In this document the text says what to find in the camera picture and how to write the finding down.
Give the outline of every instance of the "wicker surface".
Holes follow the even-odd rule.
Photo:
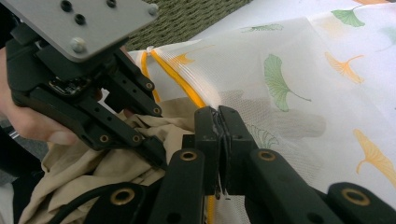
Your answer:
[[[128,50],[187,41],[252,0],[145,0],[159,6],[159,18],[130,37]]]

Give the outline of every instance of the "human hand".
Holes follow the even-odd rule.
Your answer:
[[[8,119],[21,137],[73,145],[76,135],[57,121],[29,107],[14,105],[7,82],[6,49],[0,49],[0,118]]]

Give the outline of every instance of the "orange ginkgo leaf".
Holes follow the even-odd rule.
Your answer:
[[[213,45],[206,46],[206,47],[203,47],[203,48],[200,48],[200,49],[206,49],[206,48],[209,48],[209,47],[212,47],[212,46]],[[171,65],[176,71],[180,70],[181,65],[186,65],[186,64],[195,62],[195,60],[187,58],[187,54],[191,53],[191,52],[194,52],[194,51],[197,51],[197,50],[200,50],[200,49],[194,49],[192,51],[189,51],[189,52],[186,52],[186,53],[182,53],[180,55],[177,55],[176,57],[171,58],[169,60],[169,65]]]
[[[338,20],[324,20],[319,26],[326,31],[329,37],[334,39],[342,38],[346,34],[345,25]]]
[[[354,0],[354,1],[357,3],[360,3],[360,4],[364,4],[364,5],[389,3],[386,0]]]
[[[361,165],[364,162],[371,163],[376,169],[378,169],[384,176],[392,183],[396,188],[396,171],[393,167],[393,163],[388,159],[381,150],[372,142],[368,137],[366,137],[360,130],[355,129],[353,131],[361,148],[363,148],[365,159],[361,161],[356,168],[356,173],[359,173]]]
[[[355,83],[362,83],[364,81],[364,78],[358,76],[350,67],[349,63],[357,58],[363,57],[363,55],[359,55],[356,57],[353,57],[351,59],[349,59],[348,61],[342,63],[342,62],[338,62],[337,60],[334,59],[334,57],[329,53],[326,52],[326,59],[329,62],[329,64],[332,66],[332,68],[335,69],[335,71],[337,71],[339,74],[343,75],[343,76],[347,76],[349,79],[351,79],[352,81],[354,81]]]

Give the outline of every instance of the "green ginkgo leaf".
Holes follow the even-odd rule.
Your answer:
[[[351,25],[354,27],[360,27],[364,25],[364,22],[360,21],[353,11],[355,8],[350,10],[335,10],[332,14],[340,20],[343,24]]]
[[[253,32],[253,31],[280,31],[283,29],[283,26],[280,24],[269,24],[269,25],[263,25],[263,26],[253,26],[250,27],[249,30],[246,30],[246,32]]]
[[[288,92],[293,93],[295,96],[304,99],[306,101],[311,101],[305,99],[296,93],[294,93],[286,84],[285,79],[283,79],[281,71],[282,61],[273,54],[270,54],[268,58],[264,61],[264,80],[268,86],[270,94],[274,97],[276,106],[284,111],[288,112],[289,107],[286,101],[286,96]]]

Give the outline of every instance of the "black plastic linkage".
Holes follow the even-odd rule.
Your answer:
[[[272,223],[344,223],[280,154],[256,149],[251,151],[246,165],[255,190],[248,195],[254,195],[265,204]],[[247,210],[249,215],[255,216],[251,212]]]
[[[204,221],[205,156],[196,149],[182,149],[172,156],[149,224],[202,224]]]
[[[84,220],[86,224],[133,224],[146,200],[146,187],[120,183],[105,191]]]
[[[219,113],[211,107],[204,107],[194,114],[195,149],[205,155],[205,194],[214,195],[219,184],[219,163],[222,129],[218,121]]]
[[[221,175],[224,178],[221,186],[230,195],[244,195],[247,182],[245,158],[257,145],[236,110],[221,105],[219,116],[225,133],[221,151],[225,174]]]
[[[370,190],[351,183],[337,183],[329,188],[326,202],[345,223],[396,223],[396,212]]]
[[[136,114],[161,116],[153,100],[154,84],[119,49],[124,40],[88,61],[74,63],[53,46],[39,47],[33,42],[36,38],[29,38],[32,32],[22,25],[14,32],[22,43],[7,42],[8,84],[14,103],[62,123],[92,149],[133,148],[152,164],[165,167],[163,146],[152,144],[156,139],[144,141],[95,99],[104,88],[110,92],[105,102],[116,112],[129,108]]]

